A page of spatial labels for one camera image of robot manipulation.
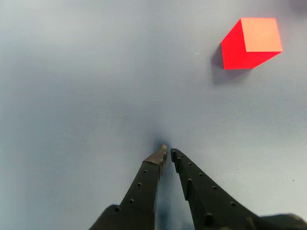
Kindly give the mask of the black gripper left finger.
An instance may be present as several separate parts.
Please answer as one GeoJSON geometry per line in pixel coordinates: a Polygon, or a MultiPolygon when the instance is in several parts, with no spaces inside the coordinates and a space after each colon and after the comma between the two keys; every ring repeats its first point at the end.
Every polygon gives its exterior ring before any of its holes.
{"type": "Polygon", "coordinates": [[[146,158],[119,205],[104,210],[92,230],[153,230],[158,185],[167,161],[167,146],[146,158]]]}

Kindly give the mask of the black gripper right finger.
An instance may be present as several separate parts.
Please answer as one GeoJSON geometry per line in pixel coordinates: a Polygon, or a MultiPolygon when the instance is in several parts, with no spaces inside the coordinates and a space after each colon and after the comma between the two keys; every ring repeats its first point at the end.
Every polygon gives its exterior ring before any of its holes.
{"type": "Polygon", "coordinates": [[[179,174],[196,230],[255,230],[258,217],[237,202],[178,149],[171,159],[179,174]]]}

